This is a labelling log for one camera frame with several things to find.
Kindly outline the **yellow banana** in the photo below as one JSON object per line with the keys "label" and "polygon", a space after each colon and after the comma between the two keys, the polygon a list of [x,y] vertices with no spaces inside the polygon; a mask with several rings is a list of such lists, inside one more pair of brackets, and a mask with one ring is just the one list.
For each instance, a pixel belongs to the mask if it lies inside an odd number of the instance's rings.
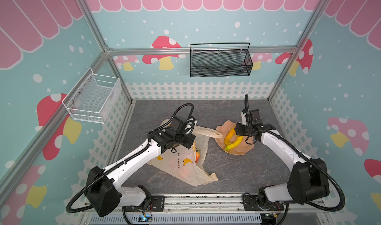
{"label": "yellow banana", "polygon": [[228,137],[226,137],[224,139],[224,144],[225,144],[224,149],[225,150],[231,150],[231,149],[234,149],[235,147],[237,147],[242,142],[243,136],[236,137],[236,140],[234,142],[231,142],[230,139],[231,138],[228,138]]}

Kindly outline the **banana print plastic bag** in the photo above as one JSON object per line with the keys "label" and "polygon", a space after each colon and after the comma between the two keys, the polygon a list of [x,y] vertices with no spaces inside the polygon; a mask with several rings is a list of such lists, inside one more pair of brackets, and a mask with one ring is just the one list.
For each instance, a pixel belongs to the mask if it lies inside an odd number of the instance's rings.
{"label": "banana print plastic bag", "polygon": [[[215,173],[208,174],[204,170],[203,163],[207,154],[209,139],[222,138],[223,135],[214,129],[200,126],[195,127],[193,135],[195,135],[195,141],[190,149],[178,146],[175,153],[168,150],[147,164],[192,186],[218,181]],[[198,162],[195,162],[196,151],[200,152]]]}

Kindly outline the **yellow green mango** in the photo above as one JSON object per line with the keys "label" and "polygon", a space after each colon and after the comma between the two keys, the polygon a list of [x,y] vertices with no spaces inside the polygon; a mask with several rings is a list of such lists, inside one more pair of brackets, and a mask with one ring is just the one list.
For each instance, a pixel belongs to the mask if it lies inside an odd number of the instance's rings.
{"label": "yellow green mango", "polygon": [[228,138],[231,138],[231,139],[232,139],[233,136],[237,137],[237,136],[236,136],[235,127],[233,127],[233,128],[228,132],[228,134],[225,136],[225,138],[228,137]]}

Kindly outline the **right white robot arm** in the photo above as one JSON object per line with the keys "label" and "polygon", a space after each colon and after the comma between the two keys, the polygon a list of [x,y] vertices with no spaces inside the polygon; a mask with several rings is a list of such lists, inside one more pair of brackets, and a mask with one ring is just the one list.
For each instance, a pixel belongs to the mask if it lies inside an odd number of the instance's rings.
{"label": "right white robot arm", "polygon": [[[252,137],[270,148],[289,168],[287,183],[271,185],[259,189],[257,204],[263,210],[276,202],[310,205],[327,212],[338,212],[345,206],[345,195],[339,184],[327,172],[322,159],[314,159],[304,154],[287,141],[271,124],[264,124],[259,110],[244,109],[242,122],[236,124],[238,136]],[[334,207],[324,207],[315,200],[330,194],[329,186],[338,192],[339,202]]]}

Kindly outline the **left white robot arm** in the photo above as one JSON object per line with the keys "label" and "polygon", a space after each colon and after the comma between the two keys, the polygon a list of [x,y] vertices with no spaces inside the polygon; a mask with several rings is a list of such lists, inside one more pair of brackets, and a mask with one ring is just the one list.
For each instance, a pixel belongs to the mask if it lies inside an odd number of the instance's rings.
{"label": "left white robot arm", "polygon": [[190,149],[196,119],[172,117],[167,123],[147,133],[147,139],[131,153],[104,168],[90,170],[86,185],[68,202],[67,213],[94,209],[105,217],[118,207],[138,207],[148,204],[151,194],[143,187],[123,187],[123,183],[143,165],[177,146]]}

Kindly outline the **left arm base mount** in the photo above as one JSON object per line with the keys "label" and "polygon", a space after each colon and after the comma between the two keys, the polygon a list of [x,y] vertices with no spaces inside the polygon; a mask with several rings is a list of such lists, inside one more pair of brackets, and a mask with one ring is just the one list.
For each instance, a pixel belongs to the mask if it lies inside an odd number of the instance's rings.
{"label": "left arm base mount", "polygon": [[145,200],[138,206],[126,206],[126,212],[163,212],[164,211],[165,196],[152,195],[145,198]]}

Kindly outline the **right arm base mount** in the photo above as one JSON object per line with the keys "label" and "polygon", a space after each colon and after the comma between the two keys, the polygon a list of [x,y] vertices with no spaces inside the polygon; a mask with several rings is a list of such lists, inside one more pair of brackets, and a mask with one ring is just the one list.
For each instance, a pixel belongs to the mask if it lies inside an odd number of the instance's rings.
{"label": "right arm base mount", "polygon": [[245,211],[284,211],[283,203],[270,202],[263,194],[244,193],[242,201]]}

